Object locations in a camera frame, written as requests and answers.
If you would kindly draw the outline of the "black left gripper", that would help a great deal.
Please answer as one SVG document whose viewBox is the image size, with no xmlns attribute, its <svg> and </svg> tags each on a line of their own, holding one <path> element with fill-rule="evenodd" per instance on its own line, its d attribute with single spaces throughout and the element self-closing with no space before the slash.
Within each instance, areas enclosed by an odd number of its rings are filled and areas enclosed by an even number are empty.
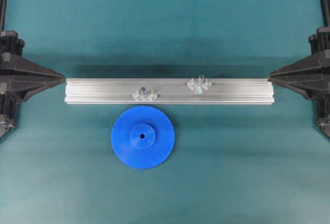
<svg viewBox="0 0 330 224">
<path fill-rule="evenodd" d="M 19 39 L 16 31 L 1 31 L 1 138 L 16 127 L 17 102 L 26 102 L 65 82 L 9 82 L 8 75 L 64 79 L 64 75 L 23 58 L 24 46 L 25 42 Z"/>
</svg>

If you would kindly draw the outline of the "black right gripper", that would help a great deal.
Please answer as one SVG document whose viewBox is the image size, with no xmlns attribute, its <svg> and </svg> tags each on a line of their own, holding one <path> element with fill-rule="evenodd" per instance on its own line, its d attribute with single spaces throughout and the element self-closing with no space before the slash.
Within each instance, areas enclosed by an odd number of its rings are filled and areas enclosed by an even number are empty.
<svg viewBox="0 0 330 224">
<path fill-rule="evenodd" d="M 308 38 L 311 53 L 329 50 L 329 27 L 319 27 L 316 33 Z M 319 74 L 327 69 L 327 55 L 310 55 L 290 65 L 286 65 L 269 74 L 269 81 L 278 86 L 292 90 L 307 100 L 315 101 L 317 106 L 317 125 L 320 131 L 329 136 L 329 93 L 327 82 L 305 81 L 290 82 L 271 79 L 279 76 Z"/>
</svg>

